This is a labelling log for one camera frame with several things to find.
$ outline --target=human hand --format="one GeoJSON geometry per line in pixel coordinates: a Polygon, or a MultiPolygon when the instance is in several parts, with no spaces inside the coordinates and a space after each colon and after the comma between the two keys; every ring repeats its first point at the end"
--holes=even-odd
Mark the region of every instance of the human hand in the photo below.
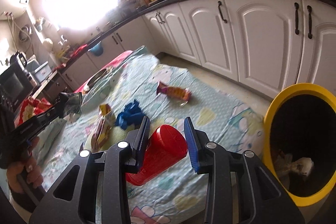
{"type": "MultiPolygon", "coordinates": [[[[40,140],[39,137],[35,137],[32,139],[31,146],[28,149],[29,153],[37,146],[39,140],[40,140]]],[[[37,161],[33,157],[30,157],[26,162],[21,161],[13,162],[8,166],[7,180],[11,189],[15,193],[19,194],[25,193],[16,178],[18,174],[21,174],[23,168],[26,168],[28,172],[27,183],[28,184],[32,183],[33,188],[41,186],[43,182],[43,177],[41,175],[41,168],[37,165],[37,161]]]]}

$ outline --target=microwave oven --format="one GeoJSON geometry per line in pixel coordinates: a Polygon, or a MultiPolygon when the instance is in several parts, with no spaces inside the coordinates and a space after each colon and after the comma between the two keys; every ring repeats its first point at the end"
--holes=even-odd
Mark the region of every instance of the microwave oven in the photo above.
{"type": "Polygon", "coordinates": [[[12,111],[16,112],[23,102],[34,90],[36,85],[31,82],[30,73],[22,67],[17,60],[0,75],[1,96],[11,102],[12,111]]]}

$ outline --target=yellow trash bin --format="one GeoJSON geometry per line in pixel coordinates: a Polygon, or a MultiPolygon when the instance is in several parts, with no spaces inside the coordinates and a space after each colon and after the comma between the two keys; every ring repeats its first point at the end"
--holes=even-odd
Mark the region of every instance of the yellow trash bin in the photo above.
{"type": "Polygon", "coordinates": [[[280,92],[264,118],[263,162],[277,177],[271,149],[293,154],[293,161],[309,157],[314,168],[306,180],[289,175],[290,197],[298,207],[324,198],[336,182],[336,97],[325,88],[295,84],[280,92]]]}

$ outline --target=storage box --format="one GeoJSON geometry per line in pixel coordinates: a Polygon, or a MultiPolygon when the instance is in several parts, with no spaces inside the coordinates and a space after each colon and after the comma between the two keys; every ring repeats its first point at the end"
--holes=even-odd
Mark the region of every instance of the storage box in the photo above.
{"type": "Polygon", "coordinates": [[[49,67],[48,62],[45,62],[36,70],[32,71],[31,74],[39,83],[41,83],[51,74],[51,68],[49,67]]]}

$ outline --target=cabinet door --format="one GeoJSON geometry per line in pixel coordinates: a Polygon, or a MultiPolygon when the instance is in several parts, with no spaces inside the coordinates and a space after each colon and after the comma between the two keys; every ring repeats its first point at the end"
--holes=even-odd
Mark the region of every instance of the cabinet door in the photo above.
{"type": "Polygon", "coordinates": [[[114,32],[115,37],[121,42],[125,50],[135,51],[141,46],[156,55],[158,51],[153,36],[142,17],[138,17],[114,32]]]}
{"type": "Polygon", "coordinates": [[[57,75],[52,80],[53,82],[48,83],[48,85],[44,88],[43,93],[41,93],[41,98],[46,96],[51,103],[54,103],[60,92],[63,92],[65,89],[67,89],[67,92],[74,91],[67,85],[62,77],[57,75]]]}
{"type": "Polygon", "coordinates": [[[161,21],[159,21],[157,12],[145,14],[144,20],[152,33],[156,47],[160,50],[160,52],[177,55],[176,49],[171,43],[166,27],[161,21]]]}
{"type": "Polygon", "coordinates": [[[298,83],[314,83],[336,95],[336,8],[318,0],[302,0],[304,34],[298,83]],[[311,38],[309,11],[311,7],[311,38]]]}
{"type": "Polygon", "coordinates": [[[301,0],[225,0],[239,81],[269,97],[296,82],[302,49],[301,0]],[[298,30],[295,33],[295,3],[298,30]]]}
{"type": "Polygon", "coordinates": [[[190,28],[201,65],[231,79],[238,80],[236,53],[230,22],[223,0],[188,0],[180,7],[190,28]]]}
{"type": "Polygon", "coordinates": [[[194,41],[179,4],[160,9],[158,16],[168,31],[171,43],[175,44],[178,56],[200,65],[194,41]]]}
{"type": "Polygon", "coordinates": [[[63,76],[69,81],[73,90],[77,90],[97,72],[98,68],[85,53],[63,73],[63,76]]]}
{"type": "Polygon", "coordinates": [[[103,68],[109,62],[115,59],[119,54],[124,52],[122,46],[120,45],[119,40],[117,40],[115,33],[103,39],[100,43],[104,49],[102,55],[95,56],[91,52],[87,53],[90,60],[92,60],[92,62],[98,69],[103,68]]]}

